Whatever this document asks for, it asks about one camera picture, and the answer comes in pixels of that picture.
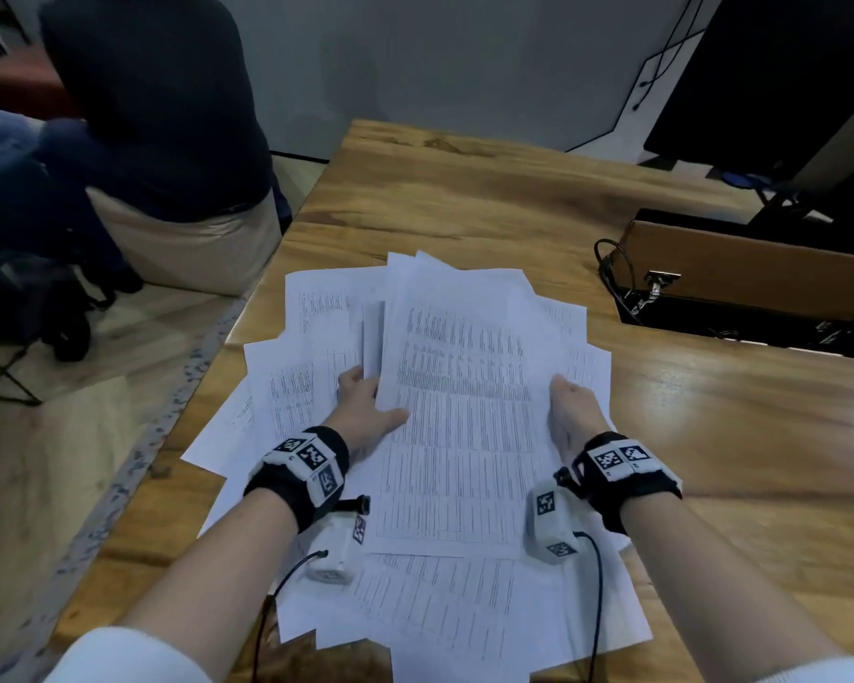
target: hand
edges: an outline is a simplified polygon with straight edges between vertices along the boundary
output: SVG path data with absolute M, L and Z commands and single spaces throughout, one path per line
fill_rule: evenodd
M 560 375 L 550 382 L 548 424 L 550 437 L 567 465 L 594 436 L 611 431 L 594 393 Z
M 352 463 L 376 448 L 383 436 L 408 422 L 408 411 L 398 408 L 387 413 L 374 405 L 379 378 L 363 378 L 364 367 L 345 371 L 339 377 L 339 405 L 323 422 L 342 436 L 352 455 Z

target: cable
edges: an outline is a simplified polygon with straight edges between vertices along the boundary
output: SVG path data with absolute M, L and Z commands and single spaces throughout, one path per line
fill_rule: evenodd
M 281 582 L 278 583 L 278 587 L 275 588 L 275 592 L 271 595 L 266 595 L 266 599 L 262 603 L 262 620 L 260 621 L 260 631 L 257 632 L 257 643 L 253 648 L 253 677 L 251 678 L 252 683 L 257 683 L 259 680 L 257 678 L 257 674 L 260 671 L 260 647 L 262 646 L 262 634 L 263 630 L 266 628 L 266 619 L 269 617 L 269 611 L 272 609 L 272 605 L 275 603 L 275 599 L 278 596 L 278 593 L 281 591 L 281 588 L 285 586 L 285 583 L 288 581 L 292 575 L 294 575 L 295 571 L 300 568 L 302 565 L 307 563 L 307 561 L 313 558 L 325 558 L 329 555 L 329 549 L 323 549 L 322 551 L 315 551 L 312 554 L 305 555 L 298 562 L 294 564 L 294 567 L 288 571 L 288 574 L 281 578 Z
M 600 244 L 611 244 L 614 248 L 623 255 L 623 258 L 626 260 L 626 265 L 629 266 L 629 278 L 632 283 L 632 291 L 636 291 L 636 269 L 633 268 L 633 262 L 629 260 L 629 254 L 626 253 L 626 250 L 623 249 L 623 245 L 619 242 L 615 242 L 614 240 L 608 240 L 607 238 L 603 238 L 601 240 L 597 240 L 594 242 L 594 257 L 598 262 L 598 277 L 601 278 L 601 282 L 603 286 L 607 288 L 607 291 L 610 292 L 611 297 L 614 297 L 614 301 L 620 305 L 620 307 L 626 311 L 626 316 L 635 321 L 639 326 L 644 326 L 645 324 L 639 319 L 639 317 L 634 314 L 629 307 L 626 306 L 626 301 L 624 301 L 623 297 L 620 297 L 620 293 L 616 291 L 616 286 L 614 282 L 614 274 L 611 272 L 613 268 L 613 264 L 609 260 L 609 258 L 602 258 L 601 252 L 598 251 L 598 245 Z
M 668 36 L 668 41 L 664 45 L 664 50 L 661 51 L 661 54 L 658 57 L 658 63 L 655 65 L 655 73 L 652 75 L 652 78 L 650 81 L 643 81 L 639 84 L 640 88 L 642 86 L 647 86 L 648 89 L 646 90 L 645 94 L 639 99 L 639 102 L 637 102 L 635 105 L 633 105 L 633 112 L 636 112 L 639 109 L 639 107 L 642 105 L 642 103 L 645 102 L 646 98 L 649 97 L 649 93 L 652 91 L 652 86 L 655 85 L 655 82 L 658 79 L 660 79 L 662 76 L 664 76 L 665 74 L 668 73 L 668 69 L 670 69 L 671 65 L 674 63 L 674 60 L 677 58 L 677 56 L 680 55 L 680 51 L 683 49 L 683 45 L 690 38 L 689 34 L 692 33 L 693 26 L 696 25 L 696 18 L 699 15 L 699 11 L 702 9 L 702 2 L 704 2 L 704 1 L 705 0 L 699 0 L 699 4 L 696 7 L 696 11 L 693 12 L 693 18 L 689 21 L 689 26 L 687 27 L 687 32 L 684 34 L 683 40 L 681 40 L 677 46 L 677 51 L 674 52 L 674 56 L 670 58 L 670 62 L 668 62 L 668 65 L 664 68 L 664 71 L 660 71 L 661 61 L 664 59 L 665 54 L 670 49 L 670 42 L 674 38 L 674 33 L 677 32 L 677 28 L 679 27 L 680 22 L 683 21 L 683 17 L 687 15 L 687 10 L 689 9 L 689 6 L 693 2 L 693 0 L 687 0 L 687 4 L 684 6 L 683 11 L 680 13 L 680 16 L 677 19 L 677 23 L 674 24 L 674 30 L 671 31 L 670 35 Z
M 592 642 L 592 657 L 588 663 L 588 681 L 594 683 L 594 661 L 597 659 L 598 639 L 601 637 L 601 619 L 603 616 L 603 563 L 601 562 L 601 551 L 597 544 L 592 539 L 591 535 L 585 532 L 573 532 L 574 537 L 584 537 L 589 540 L 594 549 L 594 555 L 598 562 L 598 608 L 597 616 L 594 617 L 594 641 Z

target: white sleeve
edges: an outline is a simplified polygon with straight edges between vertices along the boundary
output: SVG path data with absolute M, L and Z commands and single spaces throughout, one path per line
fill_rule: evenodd
M 759 683 L 854 683 L 854 656 L 824 659 L 763 678 Z
M 212 683 L 193 659 L 166 642 L 130 628 L 86 633 L 57 663 L 46 683 Z

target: wooden tabletop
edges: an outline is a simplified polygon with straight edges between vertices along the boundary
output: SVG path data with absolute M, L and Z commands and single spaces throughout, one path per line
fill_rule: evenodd
M 355 122 L 160 451 L 171 474 L 142 483 L 53 643 L 119 618 L 195 539 L 221 480 L 179 457 L 246 373 L 241 346 L 284 328 L 285 274 L 423 249 L 458 268 L 522 268 L 538 294 L 586 305 L 589 341 L 614 353 L 620 431 L 655 450 L 690 505 L 854 654 L 854 360 L 624 325 L 596 274 L 592 243 L 618 238 L 640 207 L 746 215 L 756 205 L 707 180 Z M 655 639 L 604 657 L 606 679 L 699 680 L 632 549 L 625 560 Z M 248 678 L 246 654 L 235 680 Z M 315 652 L 307 636 L 267 662 L 279 680 L 389 679 L 387 653 L 370 643 Z

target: pile of papers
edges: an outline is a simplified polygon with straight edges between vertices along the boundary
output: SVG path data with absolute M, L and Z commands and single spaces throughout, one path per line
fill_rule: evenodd
M 245 346 L 247 378 L 184 455 L 227 479 L 204 532 L 265 452 L 326 418 L 342 371 L 363 363 L 381 377 L 377 407 L 410 419 L 348 474 L 343 497 L 371 497 L 363 570 L 351 585 L 298 571 L 278 597 L 282 641 L 371 639 L 402 683 L 522 682 L 591 655 L 594 557 L 543 563 L 525 537 L 526 495 L 560 466 L 550 379 L 593 389 L 608 412 L 610 353 L 587 344 L 585 308 L 537 297 L 521 270 L 462 271 L 419 252 L 292 273 L 285 314 L 278 339 Z M 596 514 L 583 523 L 603 557 L 599 651 L 650 639 L 618 554 L 626 538 Z

